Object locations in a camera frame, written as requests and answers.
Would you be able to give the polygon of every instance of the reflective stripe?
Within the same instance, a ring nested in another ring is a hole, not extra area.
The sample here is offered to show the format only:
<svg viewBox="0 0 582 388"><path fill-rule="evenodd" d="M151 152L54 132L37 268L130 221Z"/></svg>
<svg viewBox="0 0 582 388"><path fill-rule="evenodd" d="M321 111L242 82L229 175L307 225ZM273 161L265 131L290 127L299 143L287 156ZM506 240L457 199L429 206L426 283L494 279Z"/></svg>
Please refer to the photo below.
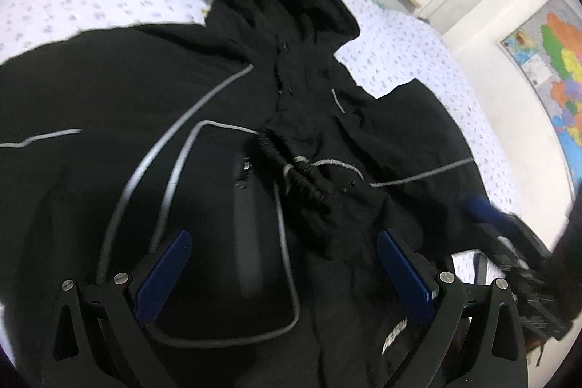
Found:
<svg viewBox="0 0 582 388"><path fill-rule="evenodd" d="M37 140L44 140L46 138L55 138L60 137L62 135L75 135L79 133L82 129L67 129L67 130L60 130L58 132L52 133L43 133L42 135L34 135L32 137L28 137L26 140L20 142L19 144L0 144L0 148L23 148Z"/></svg>
<svg viewBox="0 0 582 388"><path fill-rule="evenodd" d="M390 334L384 341L384 346L382 347L382 355L386 352L388 347L390 347L394 343L396 338L400 334L402 334L402 331L406 329L406 324L408 324L407 319L401 320L398 324L396 324L396 327L392 330L392 332L390 332Z"/></svg>
<svg viewBox="0 0 582 388"><path fill-rule="evenodd" d="M426 171L425 173L420 173L420 174L411 176L410 178L404 178L402 180L396 180L396 181L387 181L385 183L370 183L370 186L372 186L373 188L382 188L384 186L395 186L397 184L410 183L412 181L418 181L418 180L422 180L424 178L428 178L429 176L434 176L434 175L437 175L440 173L444 173L445 171L453 170L454 168L458 168L458 167L466 165L468 163L473 163L474 161L475 161L475 158L473 158L473 157L465 158L464 160L455 161L454 163L450 163L448 165L441 166L440 168L435 168L434 170L431 170L431 171Z"/></svg>
<svg viewBox="0 0 582 388"><path fill-rule="evenodd" d="M335 89L334 89L334 88L332 88L332 90L331 90L331 94L334 96L334 101L335 101L335 103L338 105L338 107L339 107L339 110L340 110L340 111L342 111L342 113L343 113L343 114L345 114L346 112L343 110L343 107L342 107L342 105L339 103L339 101L338 101L338 97L337 97L337 96L336 96L336 94L335 94Z"/></svg>
<svg viewBox="0 0 582 388"><path fill-rule="evenodd" d="M117 235L117 229L121 224L121 219L123 218L123 214L125 209L127 208L127 204L129 203L129 199L132 197L133 192L135 191L137 185L143 178L144 174L146 173L149 166L152 164L154 159L159 155L162 151L162 148L170 141L170 139L176 135L180 127L182 127L188 119L190 119L198 110L203 107L208 101L210 101L214 96L216 96L220 91L226 88L229 84L236 81L239 78L242 78L244 75L249 73L252 70L253 66L248 65L245 69L241 70L238 73L230 76L229 78L225 79L225 81L221 82L216 87L212 88L208 91L199 101L197 101L194 106L190 107L184 114L180 116L180 118L172 124L172 126L161 136L161 138L150 148L149 152L145 155L142 159L141 163L138 165L136 170L133 172L132 176L130 177L129 181L125 185L123 192L115 206L115 210L113 211L113 215L111 216L111 220L109 225L107 225L107 229L105 230L105 236L103 238L103 243L101 244L101 253L99 255L99 262L97 263L97 284L101 284L105 282L105 277L107 276L107 269L109 268L109 260L111 259L111 250L113 249L113 242L115 241L115 237Z"/></svg>
<svg viewBox="0 0 582 388"><path fill-rule="evenodd" d="M358 170L358 168L356 168L354 165L350 165L349 163L344 163L343 161L339 161L336 159L327 159L327 160L319 160L316 161L315 163L313 163L313 166L321 166L321 165L338 165L338 166L342 166L344 168L347 168L348 170L352 170L355 171L358 176L360 177L360 179L364 179L364 175L362 174L362 172L360 170Z"/></svg>

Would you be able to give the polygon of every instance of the jacket pocket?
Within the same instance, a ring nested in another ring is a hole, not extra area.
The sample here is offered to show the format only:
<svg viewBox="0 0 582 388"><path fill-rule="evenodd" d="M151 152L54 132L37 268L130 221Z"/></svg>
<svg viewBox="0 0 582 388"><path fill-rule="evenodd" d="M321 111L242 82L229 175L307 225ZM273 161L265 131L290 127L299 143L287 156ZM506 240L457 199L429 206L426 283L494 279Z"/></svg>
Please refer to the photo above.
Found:
<svg viewBox="0 0 582 388"><path fill-rule="evenodd" d="M190 232L193 252L150 331L161 342L245 345L296 323L278 190L258 157L252 131L200 129L168 218L167 228Z"/></svg>

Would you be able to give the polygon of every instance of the wall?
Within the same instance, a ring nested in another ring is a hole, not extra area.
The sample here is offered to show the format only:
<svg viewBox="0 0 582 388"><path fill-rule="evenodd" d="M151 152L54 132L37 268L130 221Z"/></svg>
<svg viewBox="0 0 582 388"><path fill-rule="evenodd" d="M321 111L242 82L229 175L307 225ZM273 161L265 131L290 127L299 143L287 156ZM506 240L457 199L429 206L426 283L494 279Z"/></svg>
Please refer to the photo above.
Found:
<svg viewBox="0 0 582 388"><path fill-rule="evenodd" d="M525 76L498 42L547 0L418 0L466 73L507 154L517 182L522 218L552 247L571 205L571 184L549 118ZM565 0L582 16L578 0ZM582 321L561 343L530 357L530 387L541 388L562 362Z"/></svg>

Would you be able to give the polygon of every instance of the white bedsheet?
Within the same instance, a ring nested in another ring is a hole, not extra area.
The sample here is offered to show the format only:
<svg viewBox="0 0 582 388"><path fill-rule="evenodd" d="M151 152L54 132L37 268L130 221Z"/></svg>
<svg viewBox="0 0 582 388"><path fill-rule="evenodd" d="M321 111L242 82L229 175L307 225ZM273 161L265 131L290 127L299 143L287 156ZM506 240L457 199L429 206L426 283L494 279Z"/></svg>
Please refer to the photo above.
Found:
<svg viewBox="0 0 582 388"><path fill-rule="evenodd" d="M516 185L505 154L439 35L414 17L380 8L372 1L344 2L362 34L336 56L357 84L375 97L413 78L427 85L461 128L492 203L519 214ZM207 8L204 0L0 0L0 64L89 29L139 23L202 24ZM455 265L463 280L472 281L471 254L455 257ZM491 270L488 280L496 275Z"/></svg>

